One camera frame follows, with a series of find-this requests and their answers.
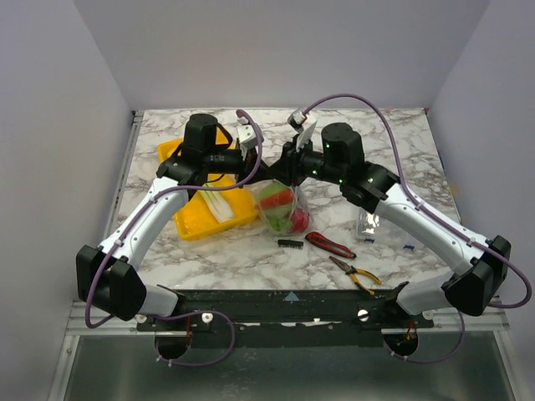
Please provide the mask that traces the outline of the clear zip top bag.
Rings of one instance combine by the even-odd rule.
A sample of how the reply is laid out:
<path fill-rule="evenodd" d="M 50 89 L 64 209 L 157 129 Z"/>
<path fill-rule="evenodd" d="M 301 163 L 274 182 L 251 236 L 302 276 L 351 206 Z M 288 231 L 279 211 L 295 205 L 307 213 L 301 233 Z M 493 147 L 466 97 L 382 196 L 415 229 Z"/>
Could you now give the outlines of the clear zip top bag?
<path fill-rule="evenodd" d="M 249 188 L 261 220 L 275 236 L 296 236 L 311 225 L 308 202 L 300 187 L 265 180 Z"/>

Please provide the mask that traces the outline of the green cabbage toy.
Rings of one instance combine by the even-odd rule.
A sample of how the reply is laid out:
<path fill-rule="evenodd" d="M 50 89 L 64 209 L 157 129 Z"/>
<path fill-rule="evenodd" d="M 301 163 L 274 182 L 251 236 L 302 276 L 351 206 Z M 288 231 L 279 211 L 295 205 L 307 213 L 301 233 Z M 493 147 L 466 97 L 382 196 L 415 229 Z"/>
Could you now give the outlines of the green cabbage toy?
<path fill-rule="evenodd" d="M 271 227 L 271 229 L 278 234 L 287 234 L 291 229 L 290 216 L 293 212 L 293 203 L 292 205 L 279 206 L 271 209 L 263 209 L 260 206 L 260 200 L 264 197 L 270 196 L 280 190 L 290 189 L 277 181 L 274 181 L 265 187 L 263 187 L 258 195 L 258 209 L 261 212 L 262 217 Z"/>

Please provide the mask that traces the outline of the red apple toy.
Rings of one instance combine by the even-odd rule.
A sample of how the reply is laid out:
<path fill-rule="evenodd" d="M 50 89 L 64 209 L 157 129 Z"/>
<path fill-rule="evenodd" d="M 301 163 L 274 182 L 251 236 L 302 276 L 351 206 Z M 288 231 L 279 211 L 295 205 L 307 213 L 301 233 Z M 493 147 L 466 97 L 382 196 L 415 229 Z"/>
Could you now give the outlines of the red apple toy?
<path fill-rule="evenodd" d="M 302 233 L 309 225 L 310 214 L 301 208 L 296 208 L 290 216 L 291 233 Z"/>

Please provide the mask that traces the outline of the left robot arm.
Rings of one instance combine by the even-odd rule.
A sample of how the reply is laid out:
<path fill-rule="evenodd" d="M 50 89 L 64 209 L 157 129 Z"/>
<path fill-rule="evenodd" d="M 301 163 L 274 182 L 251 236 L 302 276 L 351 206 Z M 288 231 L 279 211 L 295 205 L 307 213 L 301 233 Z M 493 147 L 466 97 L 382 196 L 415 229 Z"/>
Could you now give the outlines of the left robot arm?
<path fill-rule="evenodd" d="M 179 328 L 185 309 L 179 295 L 163 287 L 147 286 L 137 274 L 146 252 L 167 222 L 198 191 L 223 192 L 241 188 L 260 168 L 256 161 L 245 178 L 228 186 L 205 187 L 208 164 L 195 165 L 191 173 L 175 179 L 156 177 L 143 201 L 115 231 L 93 248 L 83 246 L 76 256 L 79 298 L 85 301 L 84 319 L 97 328 L 117 317 L 128 321 L 137 315 L 156 317 L 168 330 Z"/>

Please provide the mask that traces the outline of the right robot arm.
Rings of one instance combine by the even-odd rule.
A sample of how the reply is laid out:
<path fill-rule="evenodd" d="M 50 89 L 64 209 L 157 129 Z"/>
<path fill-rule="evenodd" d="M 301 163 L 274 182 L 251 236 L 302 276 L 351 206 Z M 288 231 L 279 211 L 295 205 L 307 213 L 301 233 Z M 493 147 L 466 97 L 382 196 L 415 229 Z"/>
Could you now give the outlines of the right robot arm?
<path fill-rule="evenodd" d="M 508 240 L 489 240 L 466 229 L 415 195 L 400 173 L 367 161 L 360 134 L 348 124 L 325 126 L 320 152 L 313 150 L 311 140 L 314 120 L 291 125 L 296 134 L 279 159 L 283 183 L 298 185 L 314 178 L 339 185 L 348 202 L 406 231 L 451 269 L 441 277 L 399 285 L 384 309 L 390 325 L 403 327 L 417 314 L 445 307 L 477 317 L 491 306 L 507 276 Z"/>

